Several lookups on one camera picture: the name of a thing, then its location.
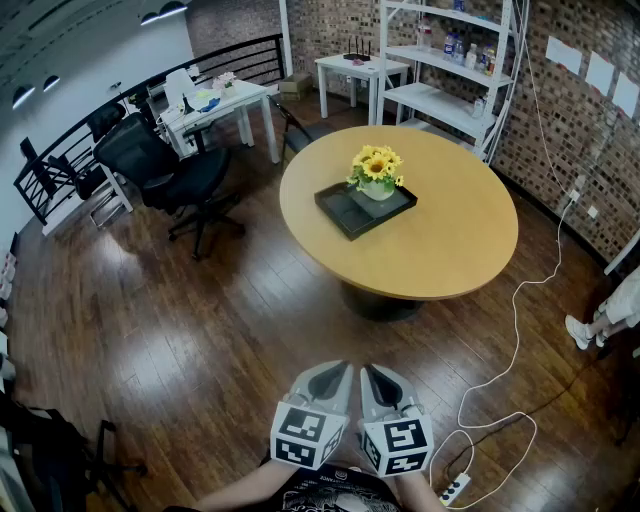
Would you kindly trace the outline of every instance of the brick wall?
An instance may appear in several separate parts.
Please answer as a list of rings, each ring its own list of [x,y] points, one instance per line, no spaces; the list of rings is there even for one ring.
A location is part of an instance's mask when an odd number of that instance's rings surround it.
[[[315,77],[314,60],[346,51],[349,35],[358,34],[371,40],[372,49],[378,53],[377,1],[288,0],[287,4],[296,71],[305,70]],[[429,4],[448,8],[451,2],[430,0]],[[501,6],[501,1],[466,1],[468,12],[494,21],[499,20]],[[640,108],[632,121],[618,114],[611,102],[620,71],[640,84],[640,16],[627,9],[617,0],[533,0],[527,33],[542,125],[556,173],[566,189],[573,186],[578,176],[585,177],[580,205],[573,208],[566,220],[607,260],[617,254],[640,226]],[[432,18],[432,22],[434,45],[442,44],[449,30],[464,37],[465,49],[471,42],[492,42],[489,31],[470,29],[444,18]],[[415,24],[415,13],[399,13],[389,27],[390,44],[412,44]],[[579,77],[545,58],[549,35],[582,52]],[[584,82],[591,51],[616,67],[607,98]],[[512,55],[510,48],[507,71]],[[424,82],[469,101],[486,91],[464,78],[429,66],[424,68]],[[328,87],[330,91],[347,94],[344,77],[330,75]],[[549,168],[532,92],[529,66],[524,60],[492,165],[550,209],[560,212],[566,202]],[[587,215],[592,204],[600,212],[595,220]]]
[[[278,0],[193,0],[186,11],[187,29],[193,55],[199,57],[206,53],[226,48],[236,43],[243,43],[251,39],[270,36],[280,33],[280,7]],[[224,56],[210,59],[199,64],[200,69],[205,69],[220,62],[247,55],[267,47],[272,43],[265,43],[242,50],[228,53]],[[258,55],[251,59],[236,62],[224,68],[217,68],[210,74],[217,76],[224,71],[232,71],[251,63],[263,61],[275,57],[273,53]],[[271,69],[277,63],[269,63],[260,68],[251,68],[238,73],[238,77],[244,78],[249,74],[257,73],[265,69]],[[264,75],[256,79],[257,82],[272,80],[275,73]]]

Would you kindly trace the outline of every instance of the white cable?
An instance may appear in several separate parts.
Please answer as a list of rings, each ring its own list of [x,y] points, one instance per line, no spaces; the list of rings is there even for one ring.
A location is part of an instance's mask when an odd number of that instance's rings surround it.
[[[546,143],[546,139],[545,139],[545,136],[544,136],[544,130],[543,130],[543,127],[542,127],[542,115],[540,113],[540,106],[538,104],[538,95],[536,94],[535,80],[534,80],[534,77],[533,77],[533,70],[531,68],[531,58],[529,57],[529,48],[527,46],[526,34],[524,33],[524,30],[523,30],[524,29],[524,18],[522,17],[522,13],[520,12],[520,9],[518,8],[517,2],[514,2],[514,5],[516,7],[516,10],[518,11],[518,16],[520,16],[520,34],[524,38],[524,47],[525,47],[525,51],[526,51],[526,54],[527,54],[527,62],[529,64],[529,74],[531,75],[531,83],[532,83],[532,86],[533,86],[533,96],[534,96],[534,99],[535,99],[536,111],[537,111],[537,114],[538,114],[538,125],[540,127],[540,134],[542,135],[542,144],[544,146],[544,151],[545,151],[545,154],[547,155],[547,161],[549,162],[549,167],[551,168],[551,172],[553,173],[553,177],[555,178],[556,182],[558,183],[558,185],[560,186],[562,191],[567,196],[569,196],[569,193],[562,186],[562,183],[560,182],[560,180],[558,179],[558,176],[556,175],[555,169],[553,167],[553,163],[551,161],[551,156],[549,155],[549,150],[547,148],[547,143]],[[472,386],[469,389],[467,389],[464,392],[464,395],[462,395],[462,401],[460,402],[460,408],[458,409],[458,417],[457,417],[458,426],[460,426],[461,428],[467,428],[467,429],[490,428],[490,427],[493,427],[493,426],[498,425],[500,423],[503,423],[505,421],[508,421],[511,418],[514,418],[514,417],[517,417],[517,416],[524,416],[529,421],[531,421],[531,423],[533,424],[533,429],[534,430],[533,430],[533,435],[531,436],[531,440],[529,441],[529,444],[527,445],[527,449],[525,450],[524,454],[522,455],[522,457],[520,458],[518,463],[511,469],[511,471],[509,471],[509,473],[502,480],[500,485],[498,485],[495,489],[493,489],[491,492],[489,492],[488,494],[486,494],[482,498],[477,499],[476,501],[474,501],[473,503],[470,503],[469,505],[465,505],[464,507],[446,507],[449,510],[466,510],[466,509],[468,509],[470,507],[473,507],[474,505],[477,505],[478,503],[480,503],[481,501],[485,500],[486,498],[488,498],[492,494],[495,494],[496,492],[498,492],[502,488],[502,486],[507,482],[509,477],[513,474],[513,472],[516,469],[518,469],[520,464],[522,464],[524,459],[526,459],[527,455],[529,454],[529,451],[531,450],[531,446],[533,445],[533,441],[535,440],[536,435],[538,434],[538,424],[535,422],[535,420],[531,416],[529,416],[528,414],[526,414],[525,412],[522,412],[522,411],[514,412],[514,413],[512,413],[512,414],[510,414],[510,415],[508,415],[508,416],[506,416],[504,418],[501,418],[499,420],[493,421],[491,423],[487,423],[486,425],[465,425],[465,424],[462,423],[461,415],[462,415],[462,409],[464,407],[464,401],[466,400],[467,395],[469,394],[469,392],[471,392],[473,390],[476,390],[476,389],[482,389],[484,387],[490,386],[491,384],[493,384],[498,379],[504,377],[513,368],[513,366],[514,366],[514,364],[516,362],[516,358],[518,356],[518,351],[520,350],[520,332],[518,331],[518,309],[516,307],[516,302],[515,302],[516,295],[520,291],[520,288],[522,288],[524,285],[527,285],[527,284],[543,285],[543,284],[546,284],[549,280],[553,279],[557,275],[558,269],[560,268],[560,265],[562,265],[562,246],[560,244],[560,227],[562,226],[562,223],[564,222],[564,218],[565,218],[565,215],[567,214],[567,211],[569,210],[569,208],[573,204],[574,204],[573,199],[570,199],[569,204],[567,204],[567,206],[562,211],[562,216],[560,217],[560,222],[558,223],[558,230],[557,230],[557,233],[556,233],[556,241],[558,243],[558,263],[556,264],[556,266],[555,266],[555,268],[553,270],[553,273],[551,275],[547,276],[542,281],[523,281],[523,282],[521,282],[518,285],[518,287],[516,288],[516,290],[513,292],[513,295],[511,296],[511,306],[513,307],[513,327],[514,327],[514,331],[515,331],[515,334],[516,334],[516,348],[515,348],[515,350],[513,352],[513,357],[511,358],[511,363],[509,364],[509,366],[507,367],[506,370],[504,370],[503,372],[499,373],[498,375],[493,377],[488,382],[485,382],[484,384],[480,384],[478,386]],[[469,463],[467,464],[467,467],[465,468],[463,473],[467,473],[467,471],[469,471],[469,468],[471,467],[471,463],[473,462],[473,459],[474,459],[474,456],[475,456],[475,445],[473,443],[473,440],[469,436],[469,434],[467,434],[467,432],[465,432],[464,430],[455,430],[455,431],[453,431],[451,434],[449,434],[447,436],[447,438],[442,442],[440,447],[434,452],[433,456],[431,457],[431,461],[429,462],[429,485],[431,485],[433,460],[435,459],[436,455],[440,452],[440,450],[442,450],[442,448],[445,445],[445,443],[456,433],[462,433],[462,434],[466,435],[467,438],[469,439],[469,442],[471,443],[471,449],[472,449],[471,459],[469,460]]]
[[[471,467],[471,463],[473,462],[473,458],[476,455],[476,447],[473,444],[473,439],[471,439],[471,436],[469,434],[467,434],[464,430],[454,430],[453,432],[451,432],[451,434],[449,434],[447,436],[447,438],[442,441],[442,444],[440,445],[440,448],[438,448],[433,455],[431,456],[431,462],[429,462],[429,487],[431,487],[431,470],[432,470],[432,466],[433,466],[433,459],[436,458],[436,455],[438,455],[438,452],[440,450],[442,450],[442,448],[444,447],[444,445],[446,444],[446,442],[449,440],[449,438],[451,438],[454,434],[464,434],[465,436],[467,436],[467,439],[469,440],[469,443],[471,443],[471,458],[469,459],[469,463],[467,464],[466,469],[463,471],[463,473],[466,473],[467,471],[469,471],[469,468]]]

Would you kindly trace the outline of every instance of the white sneaker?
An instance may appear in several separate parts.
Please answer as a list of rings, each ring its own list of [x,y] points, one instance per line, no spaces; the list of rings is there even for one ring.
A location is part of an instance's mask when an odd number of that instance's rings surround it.
[[[589,342],[591,341],[587,337],[587,326],[581,322],[578,322],[571,315],[567,315],[564,319],[564,325],[567,328],[567,332],[571,337],[576,340],[576,345],[580,350],[587,350],[589,348]]]
[[[602,304],[600,304],[600,306],[598,306],[598,309],[596,309],[593,312],[593,321],[595,322],[598,318],[600,318],[600,315],[603,313],[603,311],[600,311],[600,308],[602,306],[606,306],[607,302],[603,302]],[[598,346],[599,348],[604,347],[604,342],[607,341],[607,336],[604,335],[604,331],[600,331],[598,334],[596,334],[596,346]]]

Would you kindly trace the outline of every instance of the white paper on wall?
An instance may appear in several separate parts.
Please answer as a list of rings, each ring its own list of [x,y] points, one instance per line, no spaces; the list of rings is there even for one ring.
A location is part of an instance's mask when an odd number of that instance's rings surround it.
[[[613,78],[613,64],[604,60],[596,52],[591,52],[589,69],[587,69],[586,82],[592,85],[603,96],[609,94],[611,79]]]
[[[549,36],[546,57],[550,61],[564,66],[576,75],[580,72],[582,53],[580,53],[575,48],[567,46],[555,37]]]
[[[633,117],[639,92],[640,87],[629,80],[627,75],[620,73],[616,84],[616,92],[613,94],[613,104],[620,107],[629,117]]]

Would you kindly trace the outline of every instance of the white wall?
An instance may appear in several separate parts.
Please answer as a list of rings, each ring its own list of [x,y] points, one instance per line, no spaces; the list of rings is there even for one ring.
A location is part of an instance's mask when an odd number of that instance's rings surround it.
[[[32,217],[13,186],[26,162],[19,147],[24,137],[29,137],[40,153],[77,121],[116,96],[118,91],[110,90],[111,84],[122,82],[120,90],[125,91],[192,58],[184,15],[140,27],[135,13],[129,11],[69,38],[63,46],[53,46],[50,53],[34,60],[17,82],[32,83],[36,92],[15,111],[11,110],[10,98],[0,100],[4,126],[4,130],[0,127],[0,249],[6,249],[13,233]],[[50,74],[61,80],[43,93],[42,83]]]

